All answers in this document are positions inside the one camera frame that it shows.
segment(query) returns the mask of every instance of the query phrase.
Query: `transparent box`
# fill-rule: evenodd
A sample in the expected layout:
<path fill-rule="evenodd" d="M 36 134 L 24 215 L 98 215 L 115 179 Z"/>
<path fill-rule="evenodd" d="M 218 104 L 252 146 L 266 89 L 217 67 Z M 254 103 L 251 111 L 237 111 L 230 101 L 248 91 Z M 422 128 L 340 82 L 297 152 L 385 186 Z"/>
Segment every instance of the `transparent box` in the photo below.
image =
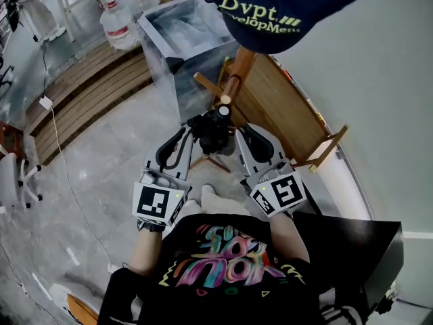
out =
<path fill-rule="evenodd" d="M 225 57 L 239 43 L 214 3 L 176 0 L 144 12 L 138 30 L 155 86 L 180 123 L 206 112 L 213 93 L 194 80 L 201 72 L 217 83 Z"/>

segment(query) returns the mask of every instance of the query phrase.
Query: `plastic bottle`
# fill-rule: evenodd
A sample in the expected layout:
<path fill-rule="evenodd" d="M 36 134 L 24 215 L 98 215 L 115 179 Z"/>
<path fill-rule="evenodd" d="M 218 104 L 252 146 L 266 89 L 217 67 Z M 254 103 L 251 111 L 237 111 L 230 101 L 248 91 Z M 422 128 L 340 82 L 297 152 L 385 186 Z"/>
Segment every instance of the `plastic bottle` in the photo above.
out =
<path fill-rule="evenodd" d="M 111 46 L 127 51 L 138 45 L 138 33 L 131 12 L 127 7 L 118 6 L 116 0 L 107 2 L 100 22 Z"/>
<path fill-rule="evenodd" d="M 135 17 L 139 17 L 145 9 L 151 7 L 148 0 L 128 0 L 127 3 L 132 15 Z"/>

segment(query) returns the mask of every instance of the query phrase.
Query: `wooden pole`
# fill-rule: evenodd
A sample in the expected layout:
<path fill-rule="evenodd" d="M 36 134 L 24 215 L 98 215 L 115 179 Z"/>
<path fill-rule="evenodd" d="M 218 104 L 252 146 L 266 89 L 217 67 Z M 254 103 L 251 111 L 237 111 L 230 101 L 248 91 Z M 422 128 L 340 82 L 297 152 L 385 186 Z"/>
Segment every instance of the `wooden pole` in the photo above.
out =
<path fill-rule="evenodd" d="M 221 96 L 221 102 L 226 105 L 232 105 L 239 94 L 244 81 L 250 73 L 251 67 L 256 59 L 257 53 L 250 51 L 244 47 L 240 47 L 237 51 L 235 63 L 230 74 L 227 86 Z"/>

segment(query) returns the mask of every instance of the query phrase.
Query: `wooden stand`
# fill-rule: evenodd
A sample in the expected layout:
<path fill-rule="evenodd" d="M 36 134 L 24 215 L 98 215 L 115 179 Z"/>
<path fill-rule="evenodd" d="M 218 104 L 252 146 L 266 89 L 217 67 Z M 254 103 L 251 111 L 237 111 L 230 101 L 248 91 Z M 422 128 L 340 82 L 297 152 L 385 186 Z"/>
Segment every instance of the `wooden stand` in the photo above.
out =
<path fill-rule="evenodd" d="M 203 74 L 199 72 L 194 74 L 194 79 L 201 85 L 203 85 L 203 87 L 210 90 L 214 94 L 214 97 L 218 97 L 221 103 L 223 103 L 224 105 L 232 106 L 234 100 L 239 94 L 239 90 L 242 88 L 242 85 L 244 84 L 244 81 L 248 76 L 248 73 L 250 72 L 256 55 L 257 53 L 249 51 L 242 46 L 239 48 L 239 50 L 237 51 L 233 70 L 231 71 L 229 81 L 226 88 L 224 88 L 224 91 L 217 87 L 214 83 L 209 81 Z M 221 165 L 219 162 L 213 160 L 209 155 L 205 154 L 203 154 L 199 159 L 193 162 L 189 169 L 192 169 L 196 165 L 200 164 L 202 161 L 206 160 L 210 161 L 212 164 L 219 167 L 223 171 L 230 173 L 230 170 L 227 167 Z"/>
<path fill-rule="evenodd" d="M 197 166 L 198 164 L 200 164 L 202 161 L 210 161 L 212 164 L 214 164 L 216 167 L 220 168 L 221 170 L 230 173 L 231 171 L 224 165 L 220 164 L 219 162 L 215 161 L 214 159 L 212 159 L 209 155 L 206 154 L 202 154 L 201 157 L 199 157 L 199 159 L 197 159 L 196 161 L 194 161 L 190 166 L 189 169 L 191 170 L 193 167 Z"/>
<path fill-rule="evenodd" d="M 223 77 L 227 78 L 227 75 L 229 78 L 223 87 Z M 243 47 L 239 48 L 234 62 L 224 61 L 217 85 L 199 72 L 194 79 L 213 92 L 222 104 L 231 106 L 232 120 L 236 125 L 254 123 L 268 130 L 277 136 L 286 154 L 297 162 L 292 166 L 311 165 L 311 173 L 316 172 L 348 130 L 348 125 L 345 125 L 337 134 L 330 135 L 311 105 L 297 92 L 287 73 L 271 57 Z M 321 155 L 309 160 L 326 141 L 330 144 Z"/>

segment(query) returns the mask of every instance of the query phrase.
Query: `white chair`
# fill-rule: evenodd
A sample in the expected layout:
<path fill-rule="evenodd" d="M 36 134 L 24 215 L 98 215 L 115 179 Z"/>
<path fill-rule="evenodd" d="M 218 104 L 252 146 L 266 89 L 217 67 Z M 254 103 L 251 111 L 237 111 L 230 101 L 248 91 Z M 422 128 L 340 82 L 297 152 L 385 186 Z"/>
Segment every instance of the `white chair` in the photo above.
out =
<path fill-rule="evenodd" d="M 17 156 L 14 153 L 7 153 L 1 145 L 0 153 L 5 155 L 0 159 L 0 205 L 14 207 L 21 203 L 23 208 L 29 209 L 31 204 L 26 202 L 25 194 L 28 194 L 34 201 L 42 201 L 42 195 L 36 195 L 28 187 L 30 178 L 42 169 L 41 166 L 37 165 L 25 174 L 24 167 L 28 166 L 28 160 L 22 160 L 18 176 Z"/>

